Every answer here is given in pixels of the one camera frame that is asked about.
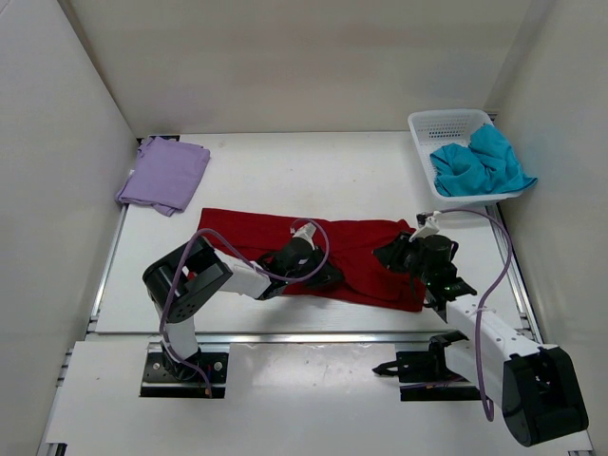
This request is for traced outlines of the red t-shirt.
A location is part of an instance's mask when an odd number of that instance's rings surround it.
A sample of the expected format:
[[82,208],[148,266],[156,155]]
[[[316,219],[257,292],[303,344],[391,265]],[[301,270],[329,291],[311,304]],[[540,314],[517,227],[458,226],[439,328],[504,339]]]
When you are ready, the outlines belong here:
[[[203,208],[200,229],[219,232],[249,260],[282,248],[289,238],[294,217]],[[385,268],[373,251],[393,242],[398,235],[410,233],[406,221],[383,219],[317,221],[330,242],[330,264],[344,280],[328,288],[313,290],[302,283],[286,288],[285,294],[312,295],[399,311],[418,313],[425,286],[408,274]]]

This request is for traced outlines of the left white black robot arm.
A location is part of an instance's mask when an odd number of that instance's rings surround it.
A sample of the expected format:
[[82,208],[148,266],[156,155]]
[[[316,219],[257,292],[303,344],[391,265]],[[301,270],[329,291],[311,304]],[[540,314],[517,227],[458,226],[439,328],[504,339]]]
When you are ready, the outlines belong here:
[[307,279],[304,293],[336,289],[345,277],[325,258],[311,237],[295,235],[282,249],[264,253],[245,264],[211,246],[206,238],[194,242],[180,272],[175,290],[171,289],[184,248],[181,246],[157,260],[143,272],[142,281],[164,320],[162,341],[164,368],[180,382],[200,380],[203,361],[195,346],[194,315],[218,292],[246,295],[267,300],[287,293],[289,283],[278,276]]

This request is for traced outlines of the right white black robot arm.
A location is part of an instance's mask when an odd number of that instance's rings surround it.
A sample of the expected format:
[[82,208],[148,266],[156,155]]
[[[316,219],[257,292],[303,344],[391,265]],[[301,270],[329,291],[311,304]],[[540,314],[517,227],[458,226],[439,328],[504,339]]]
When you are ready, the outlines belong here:
[[398,377],[403,390],[470,382],[500,409],[524,447],[586,430],[588,414],[568,353],[531,340],[481,308],[453,263],[457,250],[447,237],[407,233],[374,250],[389,271],[420,280],[426,307],[452,328],[432,336],[426,351],[400,351],[374,373]]

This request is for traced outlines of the purple t-shirt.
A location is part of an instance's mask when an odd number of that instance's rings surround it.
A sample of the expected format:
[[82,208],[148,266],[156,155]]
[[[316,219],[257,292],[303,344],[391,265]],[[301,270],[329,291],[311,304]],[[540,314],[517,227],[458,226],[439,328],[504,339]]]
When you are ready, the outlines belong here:
[[211,152],[200,145],[148,137],[138,147],[134,169],[115,201],[148,206],[166,217],[182,213],[210,159]]

